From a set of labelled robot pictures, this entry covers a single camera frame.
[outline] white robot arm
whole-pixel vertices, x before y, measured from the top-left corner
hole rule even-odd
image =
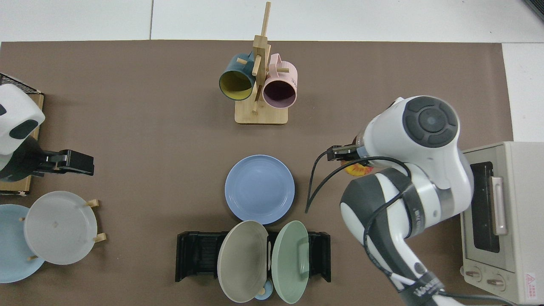
[[[21,89],[0,85],[0,181],[16,182],[44,173],[93,175],[93,157],[73,150],[43,151],[29,136],[44,120],[40,108]]]
[[[345,166],[360,162],[385,168],[351,181],[340,210],[350,232],[409,306],[462,305],[404,241],[470,206],[473,176],[457,146],[459,132],[459,118],[445,101],[398,98],[352,145],[326,152],[329,160],[352,161]],[[307,209],[325,181],[308,197]]]

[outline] table surface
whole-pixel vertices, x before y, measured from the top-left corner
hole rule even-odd
[[[331,235],[332,283],[312,277],[301,305],[401,305],[389,281],[348,232],[338,202],[349,180],[335,176],[304,214],[315,157],[354,135],[398,96],[433,95],[461,120],[460,148],[512,140],[500,44],[409,42],[270,42],[299,73],[296,104],[283,126],[238,125],[234,102],[218,78],[248,41],[5,42],[0,71],[46,94],[39,143],[95,158],[93,177],[35,178],[30,207],[66,190],[98,198],[98,243],[80,262],[45,263],[29,278],[0,286],[2,305],[202,305],[232,303],[211,276],[174,282],[176,235],[225,231],[239,220],[224,197],[228,171],[242,158],[267,154],[291,170],[291,210],[267,226],[300,220]],[[316,181],[338,166],[323,162]],[[452,292],[481,293],[459,275],[459,218],[408,240]],[[258,304],[253,300],[248,304]],[[274,294],[265,301],[284,304]]]

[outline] oven window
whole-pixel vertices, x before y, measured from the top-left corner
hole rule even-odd
[[[499,236],[493,233],[491,193],[489,178],[493,176],[493,164],[483,162],[471,164],[474,174],[474,196],[472,198],[472,232],[474,246],[481,250],[499,253]]]

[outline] warning label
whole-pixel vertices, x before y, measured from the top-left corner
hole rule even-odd
[[[525,293],[527,299],[537,299],[535,273],[525,273]]]

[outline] black cable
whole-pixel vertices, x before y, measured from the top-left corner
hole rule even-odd
[[[312,167],[312,174],[310,174],[310,184],[308,185],[308,197],[306,198],[306,213],[308,213],[308,199],[310,198],[310,192],[312,191],[312,182],[313,182],[313,173],[316,171],[316,166],[317,166],[317,163],[319,162],[319,160],[327,155],[329,151],[326,150],[325,152],[319,154],[319,156],[316,158],[316,161],[313,163],[313,167]]]
[[[345,169],[345,168],[347,168],[347,167],[349,167],[351,165],[361,163],[361,162],[367,162],[367,161],[390,161],[390,162],[393,162],[393,163],[398,164],[399,166],[401,166],[406,171],[408,177],[412,178],[412,173],[410,172],[410,169],[403,162],[401,162],[400,160],[396,160],[395,158],[386,157],[386,156],[372,156],[372,157],[359,158],[358,160],[350,161],[349,163],[336,168],[333,172],[331,172],[329,175],[327,175],[323,179],[323,181],[321,181],[321,183],[316,187],[316,190],[314,190],[314,192],[312,193],[312,196],[307,199],[307,201],[306,201],[306,210],[304,211],[304,213],[308,213],[308,210],[310,209],[310,205],[312,204],[313,199],[316,197],[317,193],[323,187],[323,185],[325,185],[325,183],[327,183],[327,181],[331,177],[333,177],[335,174],[337,174],[338,172],[342,171],[343,169]],[[312,180],[313,180],[313,171],[312,171],[312,175],[310,176],[310,181],[312,181]]]
[[[511,301],[508,301],[505,298],[501,298],[499,296],[494,295],[462,295],[458,293],[450,293],[445,291],[439,291],[439,295],[450,297],[450,298],[457,298],[457,299],[480,299],[480,300],[486,300],[486,301],[499,301],[501,303],[504,303],[509,306],[515,306],[516,304],[512,303]]]
[[[374,266],[376,268],[378,268],[381,272],[383,272],[386,276],[390,277],[391,274],[393,274],[393,272],[385,269],[379,262],[378,260],[376,259],[376,257],[374,257],[374,255],[372,255],[372,253],[370,252],[370,249],[368,248],[368,243],[367,243],[367,238],[368,238],[368,233],[370,232],[370,228],[372,227],[372,224],[374,224],[374,221],[376,220],[376,218],[378,217],[378,215],[380,214],[380,212],[382,212],[383,210],[385,210],[386,208],[388,208],[389,206],[391,206],[393,203],[395,203],[397,200],[401,199],[403,197],[403,192],[404,191],[401,191],[399,192],[395,197],[393,197],[391,200],[389,200],[387,203],[381,205],[377,210],[374,211],[374,213],[372,213],[372,215],[370,216],[370,218],[368,219],[368,222],[367,224],[364,225],[364,231],[363,231],[363,248],[364,248],[364,251],[365,253],[367,253],[367,257],[368,259],[370,259],[370,261],[374,264]]]

